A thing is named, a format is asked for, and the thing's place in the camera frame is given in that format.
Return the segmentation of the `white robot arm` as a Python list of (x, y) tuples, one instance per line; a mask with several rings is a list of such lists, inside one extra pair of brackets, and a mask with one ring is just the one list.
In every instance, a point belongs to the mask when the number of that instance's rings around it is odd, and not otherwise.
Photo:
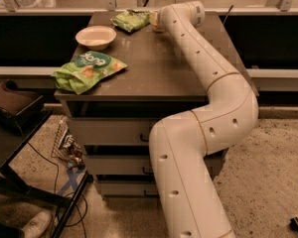
[(204, 21), (199, 1), (165, 6), (152, 21), (171, 34), (209, 100), (158, 121), (150, 132), (150, 159), (170, 238), (235, 238), (204, 157), (245, 138), (258, 117), (252, 86), (197, 31)]

